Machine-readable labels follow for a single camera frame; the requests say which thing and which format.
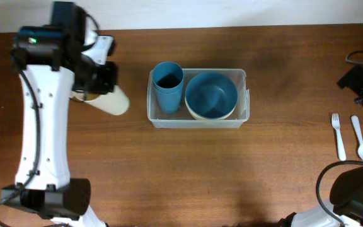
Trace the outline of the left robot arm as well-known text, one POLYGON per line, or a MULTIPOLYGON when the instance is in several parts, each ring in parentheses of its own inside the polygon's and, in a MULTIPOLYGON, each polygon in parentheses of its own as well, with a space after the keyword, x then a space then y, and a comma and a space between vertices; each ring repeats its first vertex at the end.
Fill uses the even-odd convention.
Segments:
POLYGON ((117 65, 108 60, 115 41, 90 30, 90 19, 76 3, 56 1, 49 24, 21 27, 11 51, 23 89, 23 144, 0 203, 53 226, 104 225, 89 204, 89 180, 72 178, 67 162, 71 93, 106 95, 117 84, 117 65))

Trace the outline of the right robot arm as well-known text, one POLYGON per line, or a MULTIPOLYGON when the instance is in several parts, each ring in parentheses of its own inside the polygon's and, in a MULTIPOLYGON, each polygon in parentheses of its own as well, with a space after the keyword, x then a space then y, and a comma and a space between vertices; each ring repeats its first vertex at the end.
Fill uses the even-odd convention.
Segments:
MULTIPOLYGON (((337 85, 348 87, 358 94, 354 100, 363 106, 363 65, 356 64, 337 85)), ((363 158, 360 161, 338 161, 325 167, 316 181, 316 198, 319 205, 310 211, 292 213, 281 219, 277 226, 363 226, 363 158), (330 198, 323 201, 320 184, 325 173, 340 165, 356 165, 357 168, 343 172, 331 187, 330 198)))

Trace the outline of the blue cup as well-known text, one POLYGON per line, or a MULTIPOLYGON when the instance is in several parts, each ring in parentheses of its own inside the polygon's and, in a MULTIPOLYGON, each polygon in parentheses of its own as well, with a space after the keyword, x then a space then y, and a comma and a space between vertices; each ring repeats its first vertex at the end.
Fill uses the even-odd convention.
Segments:
POLYGON ((184 73, 177 63, 165 61, 154 67, 152 79, 158 91, 170 94, 183 87, 184 73))
POLYGON ((162 112, 172 114, 179 109, 183 91, 181 86, 162 88, 154 85, 154 91, 162 112))

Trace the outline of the blue cup back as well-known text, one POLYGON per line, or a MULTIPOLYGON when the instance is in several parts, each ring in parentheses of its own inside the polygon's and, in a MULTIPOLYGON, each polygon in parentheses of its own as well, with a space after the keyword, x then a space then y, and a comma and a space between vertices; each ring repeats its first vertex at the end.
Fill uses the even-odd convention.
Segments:
POLYGON ((162 112, 172 114, 179 109, 183 91, 181 86, 162 88, 154 85, 154 91, 162 112))

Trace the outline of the cream bowl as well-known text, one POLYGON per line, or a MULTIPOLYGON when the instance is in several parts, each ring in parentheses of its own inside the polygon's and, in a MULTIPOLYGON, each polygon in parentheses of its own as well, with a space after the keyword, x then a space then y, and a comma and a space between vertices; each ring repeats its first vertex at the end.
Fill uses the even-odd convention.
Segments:
POLYGON ((187 103, 187 101, 185 101, 185 105, 186 105, 186 107, 187 107, 187 109, 188 109, 188 112, 189 112, 189 110, 191 110, 191 111, 193 111, 191 108, 190 108, 190 106, 188 105, 188 103, 187 103))
POLYGON ((194 111, 189 110, 189 114, 196 120, 224 120, 227 117, 229 117, 232 114, 233 111, 227 113, 226 115, 223 115, 221 117, 203 117, 194 111))

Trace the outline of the blue bowl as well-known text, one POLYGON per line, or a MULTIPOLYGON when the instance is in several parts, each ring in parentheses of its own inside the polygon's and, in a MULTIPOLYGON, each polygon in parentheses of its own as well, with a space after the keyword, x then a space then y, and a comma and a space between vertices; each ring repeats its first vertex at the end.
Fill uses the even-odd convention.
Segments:
POLYGON ((221 73, 200 73, 188 82, 185 101, 201 116, 220 117, 237 106, 238 90, 232 80, 221 73))

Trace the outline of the white plastic fork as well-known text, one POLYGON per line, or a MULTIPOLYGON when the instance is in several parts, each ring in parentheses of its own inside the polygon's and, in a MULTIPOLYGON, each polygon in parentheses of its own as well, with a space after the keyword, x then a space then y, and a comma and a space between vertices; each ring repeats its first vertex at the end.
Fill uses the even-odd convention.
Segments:
POLYGON ((347 156, 343 145, 342 135, 340 132, 340 120, 338 113, 333 113, 331 115, 331 125, 334 128, 337 137, 338 158, 340 161, 345 161, 347 159, 347 156))

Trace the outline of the cream cup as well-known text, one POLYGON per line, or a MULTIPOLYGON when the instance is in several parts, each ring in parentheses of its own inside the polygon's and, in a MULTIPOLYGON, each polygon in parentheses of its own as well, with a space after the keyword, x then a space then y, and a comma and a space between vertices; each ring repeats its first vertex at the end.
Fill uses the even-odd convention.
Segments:
POLYGON ((102 110, 111 115, 122 115, 128 111, 130 107, 130 100, 123 90, 118 86, 114 86, 112 92, 105 95, 97 95, 88 93, 86 98, 82 93, 73 91, 70 95, 74 101, 85 102, 92 107, 102 110))

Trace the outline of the blue cup front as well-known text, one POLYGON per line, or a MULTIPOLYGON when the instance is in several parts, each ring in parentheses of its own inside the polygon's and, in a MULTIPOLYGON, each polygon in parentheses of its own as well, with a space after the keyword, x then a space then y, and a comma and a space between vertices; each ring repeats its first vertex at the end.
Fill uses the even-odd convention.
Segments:
POLYGON ((158 91, 170 94, 183 87, 184 73, 177 63, 165 61, 154 67, 152 79, 158 91))

